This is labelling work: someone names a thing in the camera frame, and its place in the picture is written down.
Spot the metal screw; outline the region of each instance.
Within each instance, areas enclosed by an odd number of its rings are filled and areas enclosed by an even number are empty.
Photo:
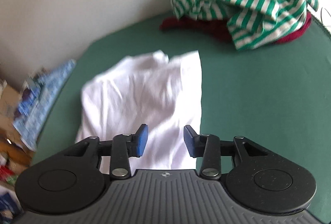
[[[202,171],[205,176],[217,176],[218,171],[214,168],[206,168]]]
[[[124,168],[116,168],[112,171],[114,176],[126,176],[128,173],[128,170]]]

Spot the green table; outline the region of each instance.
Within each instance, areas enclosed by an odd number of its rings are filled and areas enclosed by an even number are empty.
[[[163,50],[170,57],[199,50],[201,132],[223,140],[243,135],[307,168],[317,181],[309,211],[331,221],[331,37],[313,20],[299,39],[237,52],[190,30],[160,32],[160,15],[92,44],[78,61],[42,131],[37,163],[74,143],[80,90],[126,55]],[[223,171],[229,169],[224,159]]]

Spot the maroon garment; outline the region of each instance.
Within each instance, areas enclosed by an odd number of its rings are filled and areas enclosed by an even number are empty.
[[[274,43],[282,44],[293,41],[308,29],[312,22],[312,15],[307,11],[305,24],[297,31],[290,33]],[[226,27],[226,20],[193,20],[189,17],[182,17],[179,20],[175,16],[165,18],[160,25],[160,30],[169,30],[174,28],[201,30],[204,33],[212,35],[219,41],[232,42],[232,37]]]

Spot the crosshair logo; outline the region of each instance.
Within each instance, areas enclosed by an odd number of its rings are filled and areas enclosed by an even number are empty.
[[[161,176],[168,177],[168,176],[171,176],[171,174],[169,172],[163,172],[161,174]]]

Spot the white garment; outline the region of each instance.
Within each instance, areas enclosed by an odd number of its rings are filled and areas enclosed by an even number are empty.
[[[142,157],[130,158],[136,169],[195,169],[183,128],[199,133],[201,121],[201,64],[197,51],[173,57],[162,51],[125,57],[117,65],[85,84],[82,90],[82,125],[76,141],[89,136],[111,140],[134,134],[148,125]],[[100,171],[109,173],[110,157]]]

